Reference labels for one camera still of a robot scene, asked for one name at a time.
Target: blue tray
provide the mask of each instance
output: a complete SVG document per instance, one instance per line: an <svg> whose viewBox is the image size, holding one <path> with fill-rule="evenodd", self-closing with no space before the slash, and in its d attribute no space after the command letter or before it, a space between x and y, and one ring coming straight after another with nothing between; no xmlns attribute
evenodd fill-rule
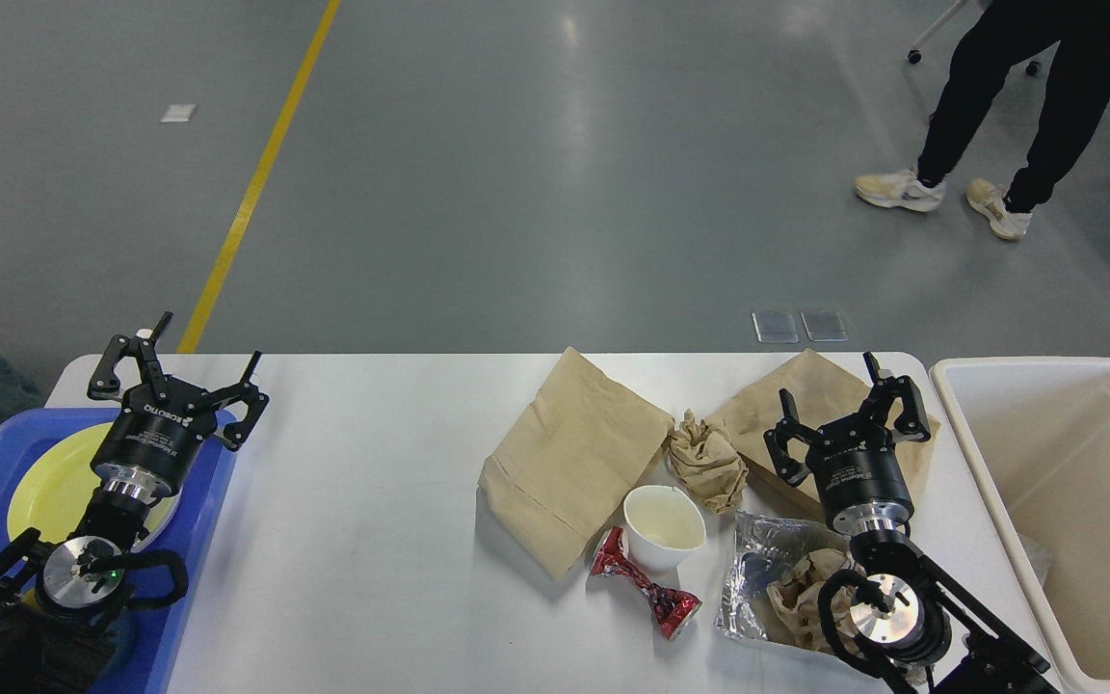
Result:
<svg viewBox="0 0 1110 694"><path fill-rule="evenodd" d="M6 520L11 493L37 457L68 435L112 421L118 413L118 409L111 408L40 409L28 410L3 422L0 426L0 551L11 541ZM225 423L232 418L228 413L219 413L219 421ZM123 667L101 677L92 686L93 693L160 694L165 691L173 658L178 654L182 625L186 622L191 599L196 593L200 564L208 553L212 529L216 524L216 514L221 513L221 502L233 469L233 453L220 444L211 442L200 450L186 482L182 484L178 510L150 545L150 550L173 550L181 554L191 579L188 595L168 610L132 612L138 635L131 658ZM164 571L132 572L131 581L137 586L138 595L160 595L171 587Z"/></svg>

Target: white sneaker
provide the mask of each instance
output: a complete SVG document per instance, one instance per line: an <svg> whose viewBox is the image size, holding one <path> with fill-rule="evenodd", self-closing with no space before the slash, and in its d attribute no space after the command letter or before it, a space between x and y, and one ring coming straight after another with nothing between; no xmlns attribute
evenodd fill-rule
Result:
<svg viewBox="0 0 1110 694"><path fill-rule="evenodd" d="M1026 228L1030 225L1032 212L1010 212L1005 209L1005 193L1008 190L991 185L982 178L970 181L966 189L966 201L975 212L988 217L991 233L1005 241L1018 241L1026 237Z"/></svg>
<svg viewBox="0 0 1110 694"><path fill-rule="evenodd" d="M860 175L855 179L855 194L877 208L930 212L945 200L945 181L939 181L937 188L926 188L911 170Z"/></svg>

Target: crumpled brown paper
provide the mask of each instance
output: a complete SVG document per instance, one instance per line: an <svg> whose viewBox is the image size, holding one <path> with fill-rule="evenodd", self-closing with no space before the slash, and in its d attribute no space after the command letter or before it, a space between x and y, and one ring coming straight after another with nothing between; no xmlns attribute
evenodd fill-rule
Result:
<svg viewBox="0 0 1110 694"><path fill-rule="evenodd" d="M859 404L867 399L870 383L860 381L846 369L806 350L793 360L774 369L766 378L759 379L748 388L744 388L734 399L727 401L717 412L705 418L706 425L717 428L727 436L730 444L739 451L744 461L759 479L774 486L787 500L796 502L811 517L821 517L820 497L816 493L816 483L811 475L796 489L775 473L770 453L765 447L765 432L774 429L775 423L783 419L783 404L778 401L778 391L785 388L794 395L799 409L799 420L806 425L818 428L854 413ZM891 419L897 416L902 404L895 403ZM898 466L907 480L910 497L919 504L919 497L928 485L928 465L932 460L932 450L937 443L939 423L929 415L928 428L932 437L925 443L914 441L900 443L897 447ZM803 460L807 452L806 445L798 441L790 442L790 454Z"/></svg>
<svg viewBox="0 0 1110 694"><path fill-rule="evenodd" d="M659 460L673 423L568 348L482 465L478 486L507 532L558 579Z"/></svg>
<svg viewBox="0 0 1110 694"><path fill-rule="evenodd" d="M669 440L670 471L692 493L693 500L715 514L735 509L744 497L748 466L723 432L697 422L692 410Z"/></svg>
<svg viewBox="0 0 1110 694"><path fill-rule="evenodd" d="M820 596L820 587L825 585L825 581L845 567L858 571L855 562L838 550L814 550L806 557L799 559L799 563L785 573L783 580L774 581L765 589L778 618L790 630L795 646L831 654L833 650L820 630L820 611L816 606L816 597ZM856 633L855 623L850 620L850 601L854 595L855 589L838 590L829 603L834 624L837 625L842 643L851 643Z"/></svg>

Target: white bin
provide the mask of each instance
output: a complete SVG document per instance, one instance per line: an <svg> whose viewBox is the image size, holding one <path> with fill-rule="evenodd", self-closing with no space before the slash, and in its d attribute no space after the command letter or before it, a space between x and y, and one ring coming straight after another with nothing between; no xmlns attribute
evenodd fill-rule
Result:
<svg viewBox="0 0 1110 694"><path fill-rule="evenodd" d="M931 374L1062 680L1110 694L1110 360L946 360ZM1017 532L1051 550L1042 589Z"/></svg>

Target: yellow plate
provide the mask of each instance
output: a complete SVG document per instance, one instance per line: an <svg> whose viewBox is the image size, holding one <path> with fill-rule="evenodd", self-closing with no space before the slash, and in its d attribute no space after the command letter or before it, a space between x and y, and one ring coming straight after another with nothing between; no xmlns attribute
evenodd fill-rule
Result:
<svg viewBox="0 0 1110 694"><path fill-rule="evenodd" d="M84 517L92 492L101 479L90 469L93 454L110 432L110 422L77 431L46 451L19 481L8 507L8 536L17 537L28 527L40 531L46 542L65 542ZM135 544L147 547L173 515L178 496L167 497L149 513L144 527L149 536Z"/></svg>

